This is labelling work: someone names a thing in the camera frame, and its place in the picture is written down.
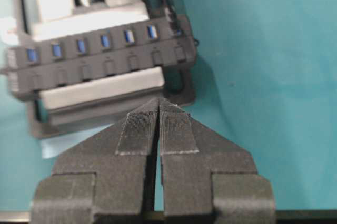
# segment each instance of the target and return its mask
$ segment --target teal background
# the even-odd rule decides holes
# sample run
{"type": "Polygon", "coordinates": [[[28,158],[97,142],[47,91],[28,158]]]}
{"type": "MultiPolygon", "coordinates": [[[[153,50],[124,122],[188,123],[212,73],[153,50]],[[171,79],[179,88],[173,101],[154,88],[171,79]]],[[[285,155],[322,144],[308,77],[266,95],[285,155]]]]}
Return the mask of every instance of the teal background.
{"type": "MultiPolygon", "coordinates": [[[[252,153],[278,209],[337,209],[337,0],[175,3],[201,42],[186,110],[252,153]]],[[[0,6],[11,14],[10,0],[0,6]]],[[[0,97],[0,210],[27,210],[54,159],[41,158],[4,76],[0,97]]]]}

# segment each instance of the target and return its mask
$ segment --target cable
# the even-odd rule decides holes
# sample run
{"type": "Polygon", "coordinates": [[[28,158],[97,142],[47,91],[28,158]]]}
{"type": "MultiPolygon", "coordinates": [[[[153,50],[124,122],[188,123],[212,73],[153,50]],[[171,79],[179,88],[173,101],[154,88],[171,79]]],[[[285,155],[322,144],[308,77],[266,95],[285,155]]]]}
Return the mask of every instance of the cable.
{"type": "Polygon", "coordinates": [[[170,0],[163,0],[164,3],[164,11],[165,11],[165,16],[167,21],[170,24],[170,28],[173,32],[174,36],[179,36],[182,34],[182,30],[179,27],[179,22],[178,22],[178,18],[177,18],[177,14],[171,4],[170,0]]]}

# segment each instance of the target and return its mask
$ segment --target gripper jaw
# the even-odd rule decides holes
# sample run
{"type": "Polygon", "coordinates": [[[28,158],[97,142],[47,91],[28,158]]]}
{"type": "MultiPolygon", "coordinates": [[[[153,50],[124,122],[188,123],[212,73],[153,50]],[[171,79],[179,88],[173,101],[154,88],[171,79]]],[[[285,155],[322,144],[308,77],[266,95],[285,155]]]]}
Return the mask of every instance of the gripper jaw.
{"type": "Polygon", "coordinates": [[[61,154],[37,187],[32,224],[143,223],[154,210],[160,143],[167,223],[274,223],[252,156],[165,99],[61,154]]]}

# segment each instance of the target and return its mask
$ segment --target teal surface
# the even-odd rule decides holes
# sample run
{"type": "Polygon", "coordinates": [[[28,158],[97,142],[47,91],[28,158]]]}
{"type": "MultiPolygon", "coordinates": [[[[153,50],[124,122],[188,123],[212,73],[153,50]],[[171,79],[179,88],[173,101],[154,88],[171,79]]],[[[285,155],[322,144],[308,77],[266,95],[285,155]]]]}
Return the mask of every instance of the teal surface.
{"type": "MultiPolygon", "coordinates": [[[[186,110],[252,153],[278,209],[337,209],[337,0],[175,1],[201,42],[186,110]]],[[[0,210],[27,210],[54,160],[5,77],[0,97],[0,210]]]]}

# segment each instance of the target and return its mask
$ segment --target black 3d-printed part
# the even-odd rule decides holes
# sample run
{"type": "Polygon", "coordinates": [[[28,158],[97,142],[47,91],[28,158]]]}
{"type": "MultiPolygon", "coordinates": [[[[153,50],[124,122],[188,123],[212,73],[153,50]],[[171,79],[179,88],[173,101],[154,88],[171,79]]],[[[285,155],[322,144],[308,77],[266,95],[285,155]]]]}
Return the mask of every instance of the black 3d-printed part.
{"type": "Polygon", "coordinates": [[[165,99],[61,154],[37,187],[32,224],[142,223],[161,143],[165,223],[275,223],[252,156],[165,99]]]}
{"type": "Polygon", "coordinates": [[[9,88],[19,100],[31,101],[38,99],[38,91],[135,70],[189,69],[196,60],[194,38],[187,17],[179,15],[179,20],[183,31],[179,37],[172,35],[162,17],[11,48],[7,52],[9,88]],[[150,25],[156,27],[158,38],[149,38],[150,25]],[[133,32],[134,43],[126,41],[126,30],[133,32]]]}

